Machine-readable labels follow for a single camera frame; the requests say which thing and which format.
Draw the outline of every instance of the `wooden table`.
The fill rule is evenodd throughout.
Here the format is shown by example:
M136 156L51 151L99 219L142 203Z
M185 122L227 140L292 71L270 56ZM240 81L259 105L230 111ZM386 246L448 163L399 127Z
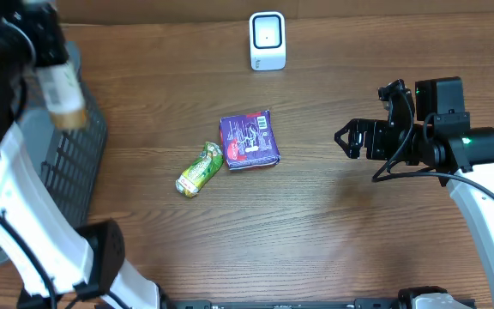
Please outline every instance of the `wooden table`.
M436 179L371 183L333 134L382 118L377 88L461 76L472 125L494 126L494 14L287 22L287 65L250 69L247 22L70 27L110 136L90 221L121 226L128 259L178 300L352 300L439 285L490 307L472 237ZM178 175L220 117L270 109L277 167L199 197ZM0 268L0 308L21 285Z

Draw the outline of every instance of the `gray crate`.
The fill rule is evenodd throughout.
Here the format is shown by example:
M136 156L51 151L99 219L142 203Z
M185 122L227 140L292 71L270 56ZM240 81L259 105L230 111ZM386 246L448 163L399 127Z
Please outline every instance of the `gray crate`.
M81 58L77 47L68 45L69 55L81 81ZM26 78L28 102L18 123L24 134L33 167L56 205L72 227L87 221L94 182L105 148L107 126L96 100L81 82L88 112L82 130L60 131L52 124L45 109L39 84ZM0 248L0 264L8 258Z

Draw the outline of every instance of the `green wrapper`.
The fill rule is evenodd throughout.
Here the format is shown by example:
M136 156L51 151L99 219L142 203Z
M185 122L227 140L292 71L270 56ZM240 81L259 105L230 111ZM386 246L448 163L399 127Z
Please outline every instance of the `green wrapper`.
M177 180L177 190L187 197L194 197L219 171L223 161L219 145L214 142L205 142L205 147L197 160Z

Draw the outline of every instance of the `purple package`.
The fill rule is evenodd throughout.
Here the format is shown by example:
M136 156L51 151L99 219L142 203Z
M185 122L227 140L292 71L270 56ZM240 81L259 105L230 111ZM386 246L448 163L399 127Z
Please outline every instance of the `purple package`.
M231 170L276 165L281 159L270 111L222 118L220 138Z

